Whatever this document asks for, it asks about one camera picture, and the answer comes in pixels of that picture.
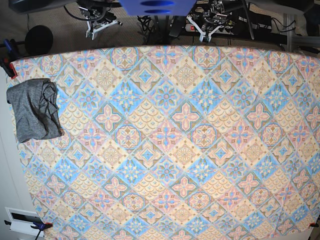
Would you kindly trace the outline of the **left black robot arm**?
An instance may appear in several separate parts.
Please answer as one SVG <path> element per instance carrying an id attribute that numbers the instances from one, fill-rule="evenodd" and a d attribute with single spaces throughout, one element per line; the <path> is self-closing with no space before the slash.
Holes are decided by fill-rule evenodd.
<path id="1" fill-rule="evenodd" d="M 215 37 L 255 39 L 250 4 L 245 0 L 197 0 L 185 20 L 188 35 L 210 43 Z"/>

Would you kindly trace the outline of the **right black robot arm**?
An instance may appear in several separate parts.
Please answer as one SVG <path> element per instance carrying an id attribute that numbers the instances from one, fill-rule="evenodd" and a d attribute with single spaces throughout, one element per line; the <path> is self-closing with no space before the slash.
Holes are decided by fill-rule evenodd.
<path id="1" fill-rule="evenodd" d="M 114 0 L 77 0 L 76 3 L 83 18 L 73 15 L 67 9 L 66 5 L 64 5 L 63 8 L 70 17 L 78 21 L 86 22 L 86 38 L 94 40 L 99 32 L 115 25 L 123 25 L 121 21 L 117 20 L 116 15 L 110 12 L 112 8 L 122 7 L 119 2 L 115 2 Z"/>

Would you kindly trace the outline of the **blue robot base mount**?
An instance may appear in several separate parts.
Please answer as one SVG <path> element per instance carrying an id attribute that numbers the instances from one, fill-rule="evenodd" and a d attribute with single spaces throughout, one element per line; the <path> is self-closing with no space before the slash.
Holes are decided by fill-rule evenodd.
<path id="1" fill-rule="evenodd" d="M 119 0 L 129 16 L 187 16 L 196 0 Z"/>

